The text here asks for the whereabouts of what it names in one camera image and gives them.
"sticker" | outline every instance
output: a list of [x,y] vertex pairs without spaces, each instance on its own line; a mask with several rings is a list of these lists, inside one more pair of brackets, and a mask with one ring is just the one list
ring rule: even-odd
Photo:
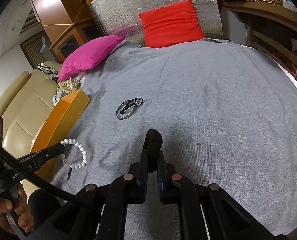
[[6,218],[11,226],[16,226],[15,221],[11,216],[6,216]]

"human hand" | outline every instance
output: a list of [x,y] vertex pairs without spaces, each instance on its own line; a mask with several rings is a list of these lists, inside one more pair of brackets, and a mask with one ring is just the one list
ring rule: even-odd
[[[25,232],[29,232],[33,229],[34,221],[30,211],[30,207],[27,203],[27,196],[23,189],[22,184],[18,183],[17,192],[19,194],[18,201],[14,207],[15,213],[20,215],[18,218],[18,225],[24,228]],[[8,223],[5,213],[10,212],[13,209],[11,201],[0,198],[0,227],[8,233],[16,235],[15,231]]]

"metal screw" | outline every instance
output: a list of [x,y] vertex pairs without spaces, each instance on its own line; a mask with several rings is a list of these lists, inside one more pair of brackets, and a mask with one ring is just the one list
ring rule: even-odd
[[85,187],[86,191],[94,191],[96,189],[96,185],[95,184],[88,184]]
[[220,186],[219,186],[219,184],[212,183],[212,184],[210,184],[210,189],[211,190],[219,190]]
[[125,174],[123,178],[124,178],[125,180],[131,180],[131,179],[134,178],[134,176],[133,176],[133,174],[128,173],[128,174]]
[[176,180],[176,181],[179,181],[179,180],[182,179],[182,176],[181,176],[180,174],[174,174],[174,175],[172,176],[172,179],[173,179],[173,180]]

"white bead bracelet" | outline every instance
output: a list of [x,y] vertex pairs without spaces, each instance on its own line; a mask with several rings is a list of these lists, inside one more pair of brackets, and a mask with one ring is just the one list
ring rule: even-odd
[[66,156],[64,154],[61,154],[60,158],[61,158],[61,160],[63,160],[63,163],[65,165],[71,167],[72,169],[81,168],[81,167],[84,167],[86,165],[86,163],[87,163],[87,161],[86,161],[86,151],[84,150],[81,143],[77,142],[75,139],[64,139],[64,141],[61,141],[61,144],[63,144],[64,146],[66,144],[74,144],[75,146],[79,147],[80,151],[83,154],[83,162],[78,163],[78,164],[71,163],[68,159],[66,159]]

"red cloth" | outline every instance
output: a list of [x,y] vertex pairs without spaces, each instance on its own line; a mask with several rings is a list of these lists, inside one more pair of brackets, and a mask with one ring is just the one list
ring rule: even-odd
[[203,39],[191,0],[176,2],[139,14],[144,28],[145,45],[151,48]]

